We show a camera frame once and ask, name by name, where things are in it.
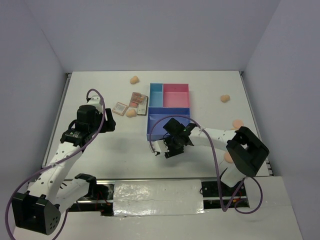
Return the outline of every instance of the wall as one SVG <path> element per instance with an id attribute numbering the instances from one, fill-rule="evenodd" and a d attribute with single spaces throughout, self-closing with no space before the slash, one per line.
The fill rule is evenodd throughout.
<path id="1" fill-rule="evenodd" d="M 280 0 L 26 0 L 66 71 L 244 70 Z"/>
<path id="2" fill-rule="evenodd" d="M 12 191 L 40 169 L 65 76 L 22 0 L 0 0 L 0 239 Z"/>
<path id="3" fill-rule="evenodd" d="M 320 1 L 282 0 L 244 73 L 304 240 L 319 239 Z"/>

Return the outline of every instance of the plastic sheet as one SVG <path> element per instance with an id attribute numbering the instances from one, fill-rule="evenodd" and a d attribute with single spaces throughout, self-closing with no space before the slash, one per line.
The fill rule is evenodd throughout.
<path id="1" fill-rule="evenodd" d="M 118 181 L 115 216 L 195 215 L 204 213 L 200 180 Z"/>

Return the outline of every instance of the purple cable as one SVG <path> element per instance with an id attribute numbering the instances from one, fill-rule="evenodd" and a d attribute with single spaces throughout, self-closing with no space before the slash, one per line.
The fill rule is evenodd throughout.
<path id="1" fill-rule="evenodd" d="M 165 116 L 165 117 L 159 119 L 159 120 L 152 126 L 151 131 L 150 131 L 150 133 L 149 133 L 149 143 L 150 143 L 150 147 L 151 147 L 151 149 L 152 149 L 153 152 L 155 152 L 155 149 L 154 149 L 154 147 L 152 146 L 151 135 L 152 135 L 152 132 L 153 132 L 154 128 L 155 128 L 156 125 L 157 125 L 158 123 L 160 123 L 162 120 L 168 119 L 168 118 L 173 118 L 173 117 L 179 117 L 179 118 L 188 119 L 188 120 L 192 121 L 193 123 L 195 123 L 198 128 L 201 128 L 201 126 L 199 125 L 199 123 L 197 123 L 195 120 L 193 120 L 193 119 L 190 118 L 190 117 L 183 116 L 183 115 L 170 115 L 170 116 Z M 231 205 L 234 197 L 236 196 L 236 194 L 238 193 L 238 191 L 240 190 L 240 188 L 241 188 L 242 185 L 244 184 L 245 178 L 241 180 L 239 186 L 235 189 L 235 191 L 234 191 L 234 193 L 232 194 L 229 202 L 228 202 L 227 205 L 225 206 L 225 205 L 224 205 L 223 196 L 222 196 L 222 186 L 221 186 L 221 179 L 220 179 L 220 173 L 219 173 L 219 164 L 218 164 L 218 160 L 217 160 L 217 155 L 216 155 L 215 146 L 214 146 L 214 143 L 213 143 L 213 141 L 212 141 L 209 133 L 208 133 L 205 129 L 202 129 L 202 132 L 204 132 L 204 134 L 207 136 L 207 138 L 208 138 L 208 140 L 209 140 L 209 143 L 210 143 L 210 146 L 211 146 L 211 149 L 212 149 L 214 166 L 215 166 L 215 172 L 216 172 L 216 181 L 217 181 L 217 185 L 218 185 L 218 193 L 219 193 L 220 205 L 221 205 L 222 211 L 223 211 L 223 212 L 226 212 L 226 211 L 228 210 L 228 208 L 230 207 L 230 205 Z M 237 209 L 237 204 L 238 204 L 239 202 L 243 202 L 243 201 L 244 201 L 244 199 L 243 199 L 243 200 L 240 200 L 240 201 L 236 202 L 235 205 L 234 205 L 234 208 L 235 208 L 235 210 L 236 210 L 238 213 L 241 213 L 241 214 L 252 214 L 252 213 L 256 212 L 256 211 L 260 208 L 260 206 L 261 206 L 261 204 L 262 204 L 262 202 L 263 202 L 263 192 L 262 192 L 262 188 L 261 188 L 261 186 L 260 186 L 260 184 L 258 183 L 257 180 L 255 180 L 253 177 L 252 177 L 252 179 L 256 182 L 256 184 L 258 185 L 258 187 L 259 187 L 259 189 L 260 189 L 260 193 L 261 193 L 260 202 L 259 202 L 258 206 L 257 206 L 254 210 L 249 211 L 249 212 L 242 212 L 242 211 L 240 211 L 240 210 Z"/>
<path id="2" fill-rule="evenodd" d="M 86 98 L 89 97 L 89 94 L 91 92 L 95 92 L 96 94 L 98 94 L 98 96 L 100 97 L 100 99 L 102 100 L 102 109 L 103 109 L 103 112 L 102 112 L 102 119 L 101 119 L 101 123 L 100 123 L 100 126 L 98 128 L 98 130 L 96 131 L 97 133 L 100 133 L 100 130 L 104 124 L 104 120 L 105 120 L 105 115 L 106 115 L 106 105 L 105 105 L 105 101 L 104 101 L 104 98 L 102 97 L 102 95 L 100 94 L 100 92 L 98 92 L 98 90 L 92 88 L 90 89 L 87 94 L 86 94 Z M 78 153 L 84 151 L 86 149 L 86 147 L 97 137 L 98 134 L 95 134 L 83 147 L 81 147 L 78 151 L 75 151 L 74 153 L 72 153 L 71 155 L 59 160 L 56 162 L 56 164 L 61 164 L 65 161 L 67 161 L 68 159 L 72 158 L 73 156 L 77 155 Z M 34 174 L 32 174 L 30 177 L 28 177 L 26 180 L 24 180 L 22 183 L 20 183 L 20 185 L 13 191 L 7 205 L 6 205 L 6 208 L 5 208 L 5 215 L 4 215 L 4 222 L 5 222 L 5 228 L 6 228 L 6 231 L 9 235 L 9 237 L 11 238 L 11 240 L 16 240 L 14 235 L 12 234 L 11 230 L 10 230 L 10 226 L 9 226 L 9 209 L 10 209 L 10 205 L 11 205 L 11 202 L 14 198 L 14 195 L 19 191 L 19 189 L 25 185 L 28 181 L 30 181 L 31 179 L 34 179 L 34 178 L 37 178 L 39 174 L 49 170 L 53 168 L 52 165 L 49 165 L 49 166 L 46 166 L 42 169 L 40 169 L 39 171 L 35 172 Z M 63 220 L 63 223 L 62 223 L 62 226 L 59 230 L 59 232 L 56 234 L 56 236 L 52 239 L 52 240 L 55 240 L 57 239 L 57 237 L 59 236 L 59 234 L 61 233 L 63 227 L 65 226 L 65 223 L 66 223 L 66 219 L 67 219 L 67 210 L 65 211 L 65 216 L 64 216 L 64 220 Z"/>

